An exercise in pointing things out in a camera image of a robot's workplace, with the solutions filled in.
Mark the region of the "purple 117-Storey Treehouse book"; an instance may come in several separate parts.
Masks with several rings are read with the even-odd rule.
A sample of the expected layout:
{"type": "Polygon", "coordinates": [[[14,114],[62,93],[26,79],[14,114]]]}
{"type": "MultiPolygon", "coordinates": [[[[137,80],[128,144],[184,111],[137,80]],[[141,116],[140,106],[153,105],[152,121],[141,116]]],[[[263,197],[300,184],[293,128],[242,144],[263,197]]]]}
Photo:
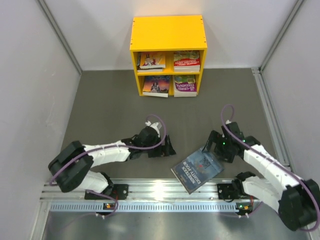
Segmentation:
{"type": "Polygon", "coordinates": [[[195,75],[173,76],[174,97],[196,97],[197,83],[195,75]]]}

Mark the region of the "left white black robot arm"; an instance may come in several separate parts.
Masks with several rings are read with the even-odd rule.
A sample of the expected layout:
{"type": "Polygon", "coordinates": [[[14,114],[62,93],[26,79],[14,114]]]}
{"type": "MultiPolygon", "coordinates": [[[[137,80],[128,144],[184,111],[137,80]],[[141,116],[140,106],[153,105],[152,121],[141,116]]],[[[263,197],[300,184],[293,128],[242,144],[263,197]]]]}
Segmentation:
{"type": "Polygon", "coordinates": [[[109,198],[115,191],[111,178],[91,169],[108,163],[124,163],[142,154],[149,158],[175,155],[169,135],[161,138],[160,128],[160,123],[156,122],[139,134],[110,144],[86,145],[73,141],[48,164],[52,183],[56,183],[63,193],[83,190],[97,193],[103,199],[109,198]]]}

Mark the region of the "red 13-Storey Treehouse book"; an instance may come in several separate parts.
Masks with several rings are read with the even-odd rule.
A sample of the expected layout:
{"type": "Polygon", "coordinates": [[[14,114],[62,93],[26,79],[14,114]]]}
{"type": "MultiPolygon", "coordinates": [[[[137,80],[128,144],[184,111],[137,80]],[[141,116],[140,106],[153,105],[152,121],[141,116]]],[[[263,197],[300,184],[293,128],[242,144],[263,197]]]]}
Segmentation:
{"type": "Polygon", "coordinates": [[[175,67],[199,66],[201,64],[198,50],[175,51],[173,65],[175,67]]]}

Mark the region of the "Roald Dahl Charlie book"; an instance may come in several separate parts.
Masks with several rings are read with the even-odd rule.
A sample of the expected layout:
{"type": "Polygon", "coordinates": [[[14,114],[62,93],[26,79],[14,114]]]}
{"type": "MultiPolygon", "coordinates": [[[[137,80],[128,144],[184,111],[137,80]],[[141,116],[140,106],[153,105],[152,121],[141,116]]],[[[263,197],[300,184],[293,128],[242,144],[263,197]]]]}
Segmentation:
{"type": "Polygon", "coordinates": [[[166,55],[162,51],[140,52],[138,66],[145,69],[164,69],[166,67],[166,55]]]}

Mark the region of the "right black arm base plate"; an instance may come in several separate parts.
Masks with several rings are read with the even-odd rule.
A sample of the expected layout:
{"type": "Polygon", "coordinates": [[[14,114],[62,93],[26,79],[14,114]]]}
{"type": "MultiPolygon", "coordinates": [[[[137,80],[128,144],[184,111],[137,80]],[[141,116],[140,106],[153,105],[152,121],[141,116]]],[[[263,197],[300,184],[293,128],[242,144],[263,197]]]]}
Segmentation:
{"type": "Polygon", "coordinates": [[[224,200],[228,203],[234,200],[249,199],[249,195],[240,186],[233,183],[217,184],[217,194],[219,200],[224,200]]]}

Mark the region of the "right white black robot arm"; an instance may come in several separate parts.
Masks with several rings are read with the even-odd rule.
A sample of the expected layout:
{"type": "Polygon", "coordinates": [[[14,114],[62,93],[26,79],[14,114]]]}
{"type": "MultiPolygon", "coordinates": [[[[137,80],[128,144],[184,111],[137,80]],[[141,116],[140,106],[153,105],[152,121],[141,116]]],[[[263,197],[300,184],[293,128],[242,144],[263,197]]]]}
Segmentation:
{"type": "Polygon", "coordinates": [[[236,122],[227,121],[222,133],[210,132],[203,152],[213,152],[218,160],[232,163],[236,156],[254,167],[239,173],[226,187],[219,186],[219,198],[236,200],[252,196],[272,208],[291,231],[320,225],[320,188],[312,179],[304,180],[272,157],[253,136],[244,136],[236,122]]]}

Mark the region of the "blue Jane Eyre book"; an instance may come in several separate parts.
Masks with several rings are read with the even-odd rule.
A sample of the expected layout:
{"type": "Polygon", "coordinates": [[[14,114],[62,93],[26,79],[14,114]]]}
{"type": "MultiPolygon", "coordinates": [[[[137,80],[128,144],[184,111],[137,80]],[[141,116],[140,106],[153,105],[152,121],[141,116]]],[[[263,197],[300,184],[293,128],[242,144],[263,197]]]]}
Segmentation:
{"type": "Polygon", "coordinates": [[[144,78],[142,94],[144,96],[167,98],[171,77],[169,75],[149,75],[144,78]]]}

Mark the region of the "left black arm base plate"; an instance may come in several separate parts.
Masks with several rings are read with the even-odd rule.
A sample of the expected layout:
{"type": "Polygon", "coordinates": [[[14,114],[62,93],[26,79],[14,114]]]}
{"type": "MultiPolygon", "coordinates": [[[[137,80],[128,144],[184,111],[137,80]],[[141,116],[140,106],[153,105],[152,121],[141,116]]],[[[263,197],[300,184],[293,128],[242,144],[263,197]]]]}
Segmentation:
{"type": "MultiPolygon", "coordinates": [[[[109,196],[116,200],[126,200],[129,193],[128,184],[115,184],[109,196]]],[[[99,196],[93,193],[86,192],[84,195],[85,200],[107,200],[106,197],[99,196]]]]}

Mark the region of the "dark blue Nineteen Eighty-Four book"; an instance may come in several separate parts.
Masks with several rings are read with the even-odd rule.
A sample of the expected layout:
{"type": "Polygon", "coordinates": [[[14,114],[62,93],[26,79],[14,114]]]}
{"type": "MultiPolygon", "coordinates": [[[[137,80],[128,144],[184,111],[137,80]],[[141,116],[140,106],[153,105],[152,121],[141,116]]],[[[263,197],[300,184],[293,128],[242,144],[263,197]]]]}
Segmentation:
{"type": "Polygon", "coordinates": [[[172,173],[190,195],[224,170],[217,158],[204,147],[171,168],[172,173]]]}

